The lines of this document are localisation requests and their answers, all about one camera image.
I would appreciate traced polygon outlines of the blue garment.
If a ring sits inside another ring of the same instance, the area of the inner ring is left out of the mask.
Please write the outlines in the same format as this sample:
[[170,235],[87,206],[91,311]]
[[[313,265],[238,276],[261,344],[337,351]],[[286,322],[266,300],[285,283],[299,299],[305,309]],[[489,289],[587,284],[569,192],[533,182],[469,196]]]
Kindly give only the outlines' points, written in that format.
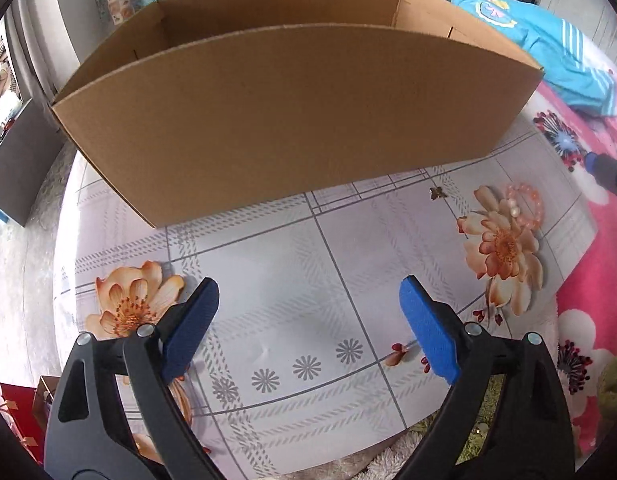
[[519,0],[451,0],[543,66],[543,81],[574,110],[617,117],[617,70],[575,25]]

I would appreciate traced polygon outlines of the brown cardboard box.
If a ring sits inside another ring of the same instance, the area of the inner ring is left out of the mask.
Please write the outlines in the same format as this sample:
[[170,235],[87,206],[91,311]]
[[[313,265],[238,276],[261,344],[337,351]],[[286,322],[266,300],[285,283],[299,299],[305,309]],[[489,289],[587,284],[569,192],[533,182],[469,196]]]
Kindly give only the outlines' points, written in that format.
[[54,114],[159,227],[486,155],[542,79],[446,0],[159,0]]

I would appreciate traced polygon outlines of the small gold butterfly charm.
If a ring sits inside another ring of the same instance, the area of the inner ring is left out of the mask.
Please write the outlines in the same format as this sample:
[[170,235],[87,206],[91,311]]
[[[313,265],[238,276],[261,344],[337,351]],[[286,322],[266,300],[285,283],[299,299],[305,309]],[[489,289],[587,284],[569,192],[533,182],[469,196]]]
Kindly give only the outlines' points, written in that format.
[[443,190],[442,186],[433,186],[430,188],[430,197],[431,200],[442,200],[443,198],[447,198],[447,193]]

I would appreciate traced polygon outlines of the floral plaid table mat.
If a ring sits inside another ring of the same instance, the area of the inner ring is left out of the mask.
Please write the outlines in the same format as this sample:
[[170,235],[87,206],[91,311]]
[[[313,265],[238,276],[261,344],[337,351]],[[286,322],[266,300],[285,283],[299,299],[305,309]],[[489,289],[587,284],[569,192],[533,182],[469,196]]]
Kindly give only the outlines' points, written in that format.
[[[182,382],[192,428],[230,479],[273,477],[351,455],[435,411],[447,391],[425,369],[399,305],[413,275],[435,299],[472,320],[486,306],[487,278],[465,261],[464,214],[475,191],[526,183],[545,201],[536,258],[543,284],[529,309],[486,315],[491,333],[535,330],[559,341],[555,293],[579,255],[560,266],[547,237],[566,217],[593,219],[561,160],[525,110],[494,152],[154,229],[84,158],[63,199],[54,273],[54,328],[66,358],[76,335],[103,334],[95,282],[120,266],[153,260],[188,289],[220,286],[220,307]],[[430,188],[448,197],[431,200]]]

